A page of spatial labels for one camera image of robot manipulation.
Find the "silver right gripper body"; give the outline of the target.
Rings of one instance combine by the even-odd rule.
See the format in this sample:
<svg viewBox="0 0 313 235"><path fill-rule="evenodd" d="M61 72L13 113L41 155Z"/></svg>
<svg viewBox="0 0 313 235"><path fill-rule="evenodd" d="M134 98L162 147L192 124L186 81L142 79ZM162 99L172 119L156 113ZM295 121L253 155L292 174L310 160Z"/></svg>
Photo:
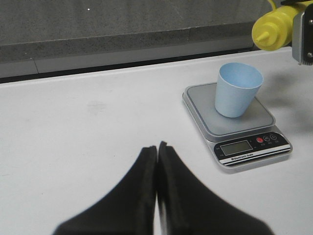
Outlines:
<svg viewBox="0 0 313 235"><path fill-rule="evenodd" d="M292 56L303 65L313 64L313 4L293 19Z"/></svg>

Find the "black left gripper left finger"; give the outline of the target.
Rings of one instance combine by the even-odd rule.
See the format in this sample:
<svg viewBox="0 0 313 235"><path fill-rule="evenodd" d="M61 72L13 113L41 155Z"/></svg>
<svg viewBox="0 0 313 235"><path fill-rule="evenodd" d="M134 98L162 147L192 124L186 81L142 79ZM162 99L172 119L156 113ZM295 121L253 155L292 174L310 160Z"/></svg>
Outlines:
<svg viewBox="0 0 313 235"><path fill-rule="evenodd" d="M141 149L122 180L97 203L60 224L56 235L152 235L157 148Z"/></svg>

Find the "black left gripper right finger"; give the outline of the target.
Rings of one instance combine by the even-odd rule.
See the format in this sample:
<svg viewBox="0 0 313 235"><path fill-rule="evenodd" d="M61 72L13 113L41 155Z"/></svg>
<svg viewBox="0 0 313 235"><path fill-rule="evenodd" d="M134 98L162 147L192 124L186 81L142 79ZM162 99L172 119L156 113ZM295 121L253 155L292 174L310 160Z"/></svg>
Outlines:
<svg viewBox="0 0 313 235"><path fill-rule="evenodd" d="M161 142L157 161L157 200L164 235L271 235L272 229L221 199Z"/></svg>

